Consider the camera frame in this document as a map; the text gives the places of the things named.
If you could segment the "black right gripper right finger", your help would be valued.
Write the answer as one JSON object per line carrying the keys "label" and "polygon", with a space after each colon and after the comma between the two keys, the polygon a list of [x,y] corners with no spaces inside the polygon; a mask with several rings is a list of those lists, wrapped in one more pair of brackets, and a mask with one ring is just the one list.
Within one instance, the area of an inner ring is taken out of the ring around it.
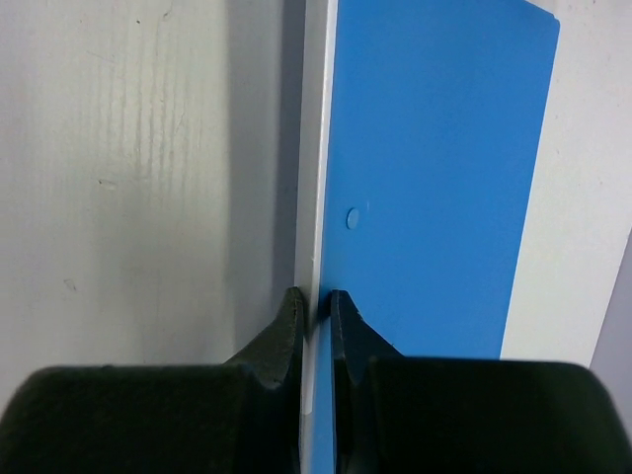
{"label": "black right gripper right finger", "polygon": [[627,473],[601,382],[562,362],[400,354],[330,297],[339,473]]}

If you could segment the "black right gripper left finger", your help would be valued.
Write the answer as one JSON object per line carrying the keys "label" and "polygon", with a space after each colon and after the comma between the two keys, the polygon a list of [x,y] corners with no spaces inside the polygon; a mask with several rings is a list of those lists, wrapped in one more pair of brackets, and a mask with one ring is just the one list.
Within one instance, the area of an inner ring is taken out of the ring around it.
{"label": "black right gripper left finger", "polygon": [[53,366],[1,418],[5,473],[296,473],[304,301],[221,364]]}

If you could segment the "blue folder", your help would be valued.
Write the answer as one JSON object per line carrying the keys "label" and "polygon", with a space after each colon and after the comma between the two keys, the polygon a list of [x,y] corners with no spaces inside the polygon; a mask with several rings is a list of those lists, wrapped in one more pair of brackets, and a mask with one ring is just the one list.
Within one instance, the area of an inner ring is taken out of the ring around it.
{"label": "blue folder", "polygon": [[407,356],[496,359],[560,24],[527,1],[338,1],[318,296]]}

